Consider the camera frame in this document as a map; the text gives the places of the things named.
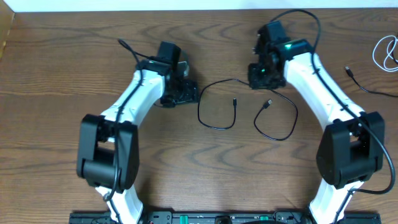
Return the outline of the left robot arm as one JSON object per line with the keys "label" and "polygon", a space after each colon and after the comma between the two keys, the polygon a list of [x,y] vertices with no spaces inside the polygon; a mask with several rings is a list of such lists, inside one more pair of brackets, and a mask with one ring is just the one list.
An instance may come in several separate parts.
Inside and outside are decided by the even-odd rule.
{"label": "left robot arm", "polygon": [[152,106],[197,103],[198,84],[189,79],[189,62],[175,43],[160,43],[157,55],[137,61],[131,83],[101,114],[80,124],[77,175],[103,197],[116,223],[139,223],[144,204],[134,182],[139,171],[139,126]]}

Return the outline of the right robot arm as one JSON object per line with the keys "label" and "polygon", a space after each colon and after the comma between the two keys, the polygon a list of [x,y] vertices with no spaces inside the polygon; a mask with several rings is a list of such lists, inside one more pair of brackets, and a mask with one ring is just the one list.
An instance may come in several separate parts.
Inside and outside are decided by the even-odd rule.
{"label": "right robot arm", "polygon": [[353,102],[329,76],[308,41],[292,40],[280,21],[258,30],[254,53],[259,60],[248,67],[249,86],[276,90],[291,84],[322,127],[316,154],[322,181],[309,205],[312,222],[344,219],[353,190],[382,168],[383,118]]}

